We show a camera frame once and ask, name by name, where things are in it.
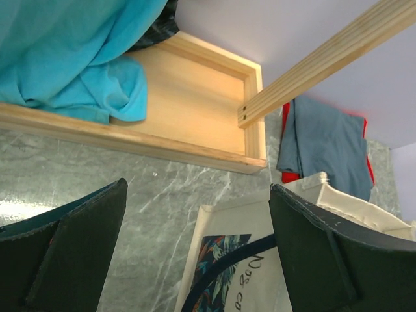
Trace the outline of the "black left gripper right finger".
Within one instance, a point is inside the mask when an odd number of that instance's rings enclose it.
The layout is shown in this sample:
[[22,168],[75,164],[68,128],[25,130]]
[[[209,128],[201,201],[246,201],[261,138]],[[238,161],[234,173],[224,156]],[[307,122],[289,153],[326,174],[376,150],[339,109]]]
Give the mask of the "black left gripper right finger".
[[349,221],[281,185],[270,215],[293,311],[414,311],[415,243]]

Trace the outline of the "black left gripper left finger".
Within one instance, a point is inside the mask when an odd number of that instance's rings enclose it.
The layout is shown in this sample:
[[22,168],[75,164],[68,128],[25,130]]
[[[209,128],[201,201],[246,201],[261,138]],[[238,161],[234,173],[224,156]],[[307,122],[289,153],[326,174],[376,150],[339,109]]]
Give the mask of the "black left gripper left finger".
[[122,226],[128,184],[1,227],[2,311],[96,311]]

